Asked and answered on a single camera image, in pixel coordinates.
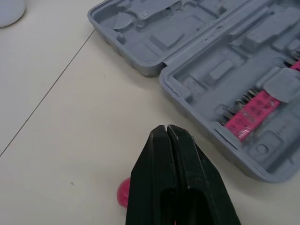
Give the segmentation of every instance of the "pink plastic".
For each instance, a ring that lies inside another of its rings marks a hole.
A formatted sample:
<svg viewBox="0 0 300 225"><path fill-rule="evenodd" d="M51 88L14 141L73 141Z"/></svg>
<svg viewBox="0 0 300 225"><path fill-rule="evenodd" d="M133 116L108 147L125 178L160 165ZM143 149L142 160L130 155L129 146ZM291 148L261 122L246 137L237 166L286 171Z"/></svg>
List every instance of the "pink plastic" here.
<svg viewBox="0 0 300 225"><path fill-rule="evenodd" d="M241 142L248 137L278 106L280 101L266 91L260 91L226 124Z"/></svg>
<svg viewBox="0 0 300 225"><path fill-rule="evenodd" d="M300 71L300 60L291 66L291 69Z"/></svg>
<svg viewBox="0 0 300 225"><path fill-rule="evenodd" d="M117 200L120 206L127 208L129 197L130 178L124 180L117 191Z"/></svg>

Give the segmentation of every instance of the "black clamp jaw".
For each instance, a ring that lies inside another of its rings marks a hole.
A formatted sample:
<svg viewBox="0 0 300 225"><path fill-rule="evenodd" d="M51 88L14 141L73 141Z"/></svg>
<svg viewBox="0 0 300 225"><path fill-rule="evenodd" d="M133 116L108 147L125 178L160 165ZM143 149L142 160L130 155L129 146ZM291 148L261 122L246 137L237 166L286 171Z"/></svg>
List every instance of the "black clamp jaw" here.
<svg viewBox="0 0 300 225"><path fill-rule="evenodd" d="M132 172L126 225L240 225L214 165L188 131L151 131Z"/></svg>

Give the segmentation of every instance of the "white table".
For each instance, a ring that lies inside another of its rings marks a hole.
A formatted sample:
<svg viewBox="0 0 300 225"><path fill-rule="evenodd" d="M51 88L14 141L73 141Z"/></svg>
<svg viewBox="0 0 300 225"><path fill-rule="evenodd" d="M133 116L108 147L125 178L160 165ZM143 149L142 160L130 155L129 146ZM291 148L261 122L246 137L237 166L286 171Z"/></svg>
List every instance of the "white table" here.
<svg viewBox="0 0 300 225"><path fill-rule="evenodd" d="M0 157L1 224L124 225L118 185L149 132L175 124L217 167L243 225L299 225L300 173L267 184L226 161L157 78L141 76L97 33L89 38L96 0L27 4L22 20L0 29L1 151L33 113Z"/></svg>

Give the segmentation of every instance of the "gray plastic tray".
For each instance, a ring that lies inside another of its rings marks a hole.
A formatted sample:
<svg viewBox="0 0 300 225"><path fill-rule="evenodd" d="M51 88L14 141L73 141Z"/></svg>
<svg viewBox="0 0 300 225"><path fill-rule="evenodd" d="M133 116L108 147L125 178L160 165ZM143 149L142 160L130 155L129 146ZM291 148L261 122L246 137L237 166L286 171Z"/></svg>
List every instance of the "gray plastic tray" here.
<svg viewBox="0 0 300 225"><path fill-rule="evenodd" d="M108 0L90 10L98 33L167 96L247 175L281 182L300 167L298 0ZM240 142L218 119L248 89L281 106Z"/></svg>

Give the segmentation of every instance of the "white bottle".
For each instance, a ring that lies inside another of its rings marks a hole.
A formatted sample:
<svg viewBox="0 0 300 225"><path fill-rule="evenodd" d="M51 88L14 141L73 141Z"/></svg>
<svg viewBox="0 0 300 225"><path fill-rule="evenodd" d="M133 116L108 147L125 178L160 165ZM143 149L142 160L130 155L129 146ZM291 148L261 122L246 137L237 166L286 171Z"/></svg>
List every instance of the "white bottle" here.
<svg viewBox="0 0 300 225"><path fill-rule="evenodd" d="M16 22L24 12L24 0L0 0L0 27Z"/></svg>

